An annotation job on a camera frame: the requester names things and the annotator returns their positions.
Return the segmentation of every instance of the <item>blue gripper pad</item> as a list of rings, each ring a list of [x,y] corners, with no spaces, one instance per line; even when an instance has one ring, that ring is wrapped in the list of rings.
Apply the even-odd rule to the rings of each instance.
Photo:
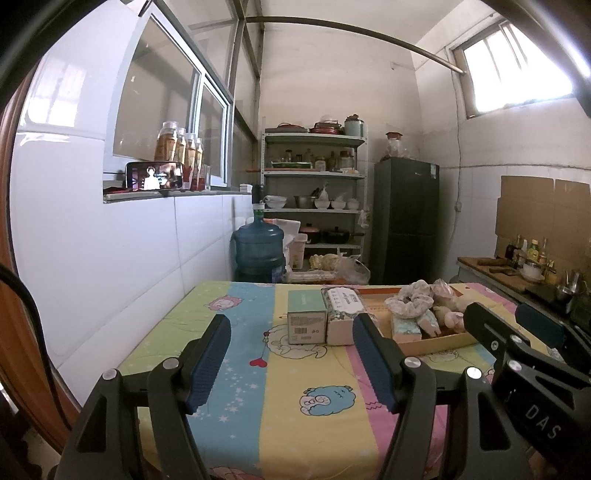
[[[562,327],[529,305],[522,303],[517,307],[515,320],[550,348],[564,346],[565,338]]]
[[[375,396],[382,405],[386,406],[390,413],[394,413],[397,406],[397,401],[394,398],[394,379],[380,354],[376,344],[376,337],[372,336],[368,331],[368,327],[361,320],[362,315],[357,315],[353,321],[353,342],[363,362],[371,386],[374,388]],[[378,331],[371,319],[369,323],[371,327]]]
[[[225,315],[216,315],[189,353],[182,373],[183,384],[189,386],[189,395],[185,402],[188,414],[195,413],[207,402],[230,345],[231,335],[230,320]]]

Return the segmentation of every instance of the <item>metal kettle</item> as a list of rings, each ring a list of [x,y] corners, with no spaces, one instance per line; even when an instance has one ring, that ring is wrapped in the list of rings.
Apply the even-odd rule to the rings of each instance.
[[[581,273],[580,270],[573,270],[570,273],[570,277],[569,277],[569,272],[568,271],[564,271],[564,273],[566,274],[566,286],[575,294],[579,294],[581,293],[582,289],[583,289],[583,274]]]

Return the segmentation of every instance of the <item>phone screen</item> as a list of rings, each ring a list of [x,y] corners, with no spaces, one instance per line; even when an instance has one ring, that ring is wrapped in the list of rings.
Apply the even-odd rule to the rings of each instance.
[[[127,164],[127,188],[170,190],[183,186],[183,166],[178,162],[131,162]]]

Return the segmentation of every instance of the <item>black cable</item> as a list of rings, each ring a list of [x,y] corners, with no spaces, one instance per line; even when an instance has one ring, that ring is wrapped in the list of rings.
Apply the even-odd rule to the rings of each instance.
[[[37,310],[35,300],[33,300],[33,296],[28,291],[21,279],[1,263],[0,281],[4,282],[18,296],[18,298],[21,299],[22,304],[29,315],[29,318],[31,319],[31,323],[33,324],[33,333],[35,334],[35,339],[37,340],[37,346],[39,347],[39,354],[41,356],[41,363],[43,364],[43,371],[45,372],[45,378],[47,380],[47,384],[49,385],[53,403],[64,425],[66,425],[68,430],[72,430],[72,425],[68,421],[61,406],[60,398],[57,395],[57,383],[51,370],[49,355],[47,354],[47,346],[45,345],[45,336],[43,335],[43,326],[41,325],[41,317],[39,315],[39,310]]]

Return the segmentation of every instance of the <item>windowsill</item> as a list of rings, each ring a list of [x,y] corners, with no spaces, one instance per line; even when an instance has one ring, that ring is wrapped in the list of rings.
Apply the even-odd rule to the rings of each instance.
[[[192,192],[191,190],[159,190],[155,192],[105,193],[103,195],[103,201],[105,203],[115,203],[127,202],[130,200],[159,199],[165,197],[197,197],[212,195],[252,195],[252,193],[244,193],[233,190],[202,190],[200,192]]]

